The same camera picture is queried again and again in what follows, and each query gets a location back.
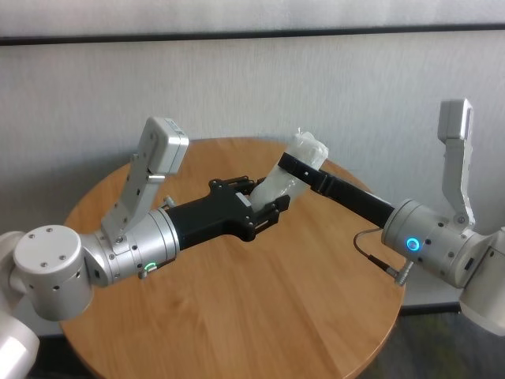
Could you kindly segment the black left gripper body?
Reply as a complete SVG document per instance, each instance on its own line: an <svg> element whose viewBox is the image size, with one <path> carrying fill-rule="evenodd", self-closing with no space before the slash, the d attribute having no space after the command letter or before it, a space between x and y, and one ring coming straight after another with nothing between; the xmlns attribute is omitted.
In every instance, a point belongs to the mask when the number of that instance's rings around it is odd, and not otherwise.
<svg viewBox="0 0 505 379"><path fill-rule="evenodd" d="M206 197L170 208L166 214L174 225L180 250L222 235L244 242L256 237L252 209L228 185L213 186Z"/></svg>

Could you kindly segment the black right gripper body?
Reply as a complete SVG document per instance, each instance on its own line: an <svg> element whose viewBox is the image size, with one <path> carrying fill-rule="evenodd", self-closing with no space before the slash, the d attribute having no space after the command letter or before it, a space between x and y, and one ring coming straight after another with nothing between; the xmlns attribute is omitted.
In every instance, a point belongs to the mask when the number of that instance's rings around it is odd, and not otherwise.
<svg viewBox="0 0 505 379"><path fill-rule="evenodd" d="M395 210L383 199L335 176L329 179L328 197L379 228L385 227Z"/></svg>

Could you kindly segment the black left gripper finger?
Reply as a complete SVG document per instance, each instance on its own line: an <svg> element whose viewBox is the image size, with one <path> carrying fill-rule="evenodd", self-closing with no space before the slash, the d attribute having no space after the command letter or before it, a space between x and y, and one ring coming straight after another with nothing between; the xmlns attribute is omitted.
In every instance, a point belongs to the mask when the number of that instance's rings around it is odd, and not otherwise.
<svg viewBox="0 0 505 379"><path fill-rule="evenodd" d="M217 188L229 187L237 193L242 193L244 195L250 195L251 192L261 184L265 178L259 178L257 180L250 179L247 175L237 177L237 178L228 178L228 179L212 179L208 185L210 190Z"/></svg>
<svg viewBox="0 0 505 379"><path fill-rule="evenodd" d="M269 227L277 224L279 216L285 212L290 205L290 196L283 195L267 203L262 209L253 211L250 223L253 225L253 236L265 231Z"/></svg>

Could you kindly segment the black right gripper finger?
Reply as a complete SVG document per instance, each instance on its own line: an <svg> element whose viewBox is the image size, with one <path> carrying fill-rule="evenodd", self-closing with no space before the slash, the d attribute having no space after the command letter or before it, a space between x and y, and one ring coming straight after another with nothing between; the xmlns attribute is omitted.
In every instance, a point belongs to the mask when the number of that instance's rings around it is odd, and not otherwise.
<svg viewBox="0 0 505 379"><path fill-rule="evenodd" d="M326 171L316 170L294 156L284 152L278 166L288 174L303 181L318 194L331 194L335 189L335 177Z"/></svg>

